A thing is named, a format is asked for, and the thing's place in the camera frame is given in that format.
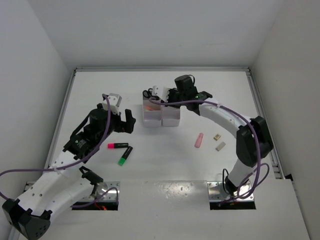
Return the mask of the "black handled scissors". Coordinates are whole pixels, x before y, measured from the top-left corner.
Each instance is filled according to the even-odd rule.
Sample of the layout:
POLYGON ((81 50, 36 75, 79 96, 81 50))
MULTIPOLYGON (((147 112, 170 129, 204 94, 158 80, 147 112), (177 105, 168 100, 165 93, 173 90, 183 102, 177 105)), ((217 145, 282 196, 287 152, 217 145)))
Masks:
POLYGON ((149 88, 149 89, 145 89, 142 91, 142 96, 146 99, 149 99, 153 96, 153 89, 149 88))

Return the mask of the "pink stapler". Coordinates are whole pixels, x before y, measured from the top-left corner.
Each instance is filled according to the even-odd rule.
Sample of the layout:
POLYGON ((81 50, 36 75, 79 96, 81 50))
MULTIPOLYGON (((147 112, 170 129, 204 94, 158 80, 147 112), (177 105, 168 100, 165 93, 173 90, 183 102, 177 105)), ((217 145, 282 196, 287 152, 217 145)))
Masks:
POLYGON ((204 137, 204 134, 201 132, 201 133, 198 135, 198 137, 197 137, 197 139, 196 139, 196 142, 195 142, 195 144, 194 144, 194 147, 195 147, 195 148, 200 148, 200 147, 201 147, 202 141, 203 141, 203 137, 204 137))

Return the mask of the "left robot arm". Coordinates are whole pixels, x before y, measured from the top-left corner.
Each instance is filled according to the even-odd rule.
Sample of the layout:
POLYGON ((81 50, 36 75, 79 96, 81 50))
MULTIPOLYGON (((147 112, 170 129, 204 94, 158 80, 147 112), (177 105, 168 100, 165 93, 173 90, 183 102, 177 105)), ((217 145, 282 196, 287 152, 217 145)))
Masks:
POLYGON ((3 203, 8 222, 28 240, 38 240, 59 214, 87 207, 77 204, 81 199, 93 196, 98 201, 116 190, 107 188, 104 179, 85 164, 111 133, 133 132, 136 119, 131 110, 125 110, 125 118, 122 121, 120 114, 103 108, 91 110, 42 176, 19 197, 3 203))

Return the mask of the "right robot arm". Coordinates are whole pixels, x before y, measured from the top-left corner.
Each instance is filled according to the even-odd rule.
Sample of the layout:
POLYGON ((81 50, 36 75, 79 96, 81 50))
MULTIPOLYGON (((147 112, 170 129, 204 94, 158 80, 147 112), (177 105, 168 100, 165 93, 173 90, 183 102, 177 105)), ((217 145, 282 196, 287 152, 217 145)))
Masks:
POLYGON ((198 91, 193 75, 177 77, 175 88, 164 87, 157 96, 170 107, 187 110, 212 120, 231 133, 236 140, 237 160, 233 169, 224 177, 222 186, 230 196, 236 195, 252 174, 256 174, 252 185, 254 190, 261 180, 262 159, 274 148, 266 120, 257 116, 250 118, 220 104, 213 95, 198 91))

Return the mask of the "pink black highlighter marker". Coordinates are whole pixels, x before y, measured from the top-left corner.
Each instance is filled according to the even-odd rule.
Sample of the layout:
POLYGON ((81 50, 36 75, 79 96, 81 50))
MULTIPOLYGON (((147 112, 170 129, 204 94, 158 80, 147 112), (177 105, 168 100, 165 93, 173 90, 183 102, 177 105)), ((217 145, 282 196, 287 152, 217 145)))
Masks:
POLYGON ((128 147, 129 147, 129 144, 127 142, 107 144, 108 149, 120 149, 120 148, 128 148, 128 147))

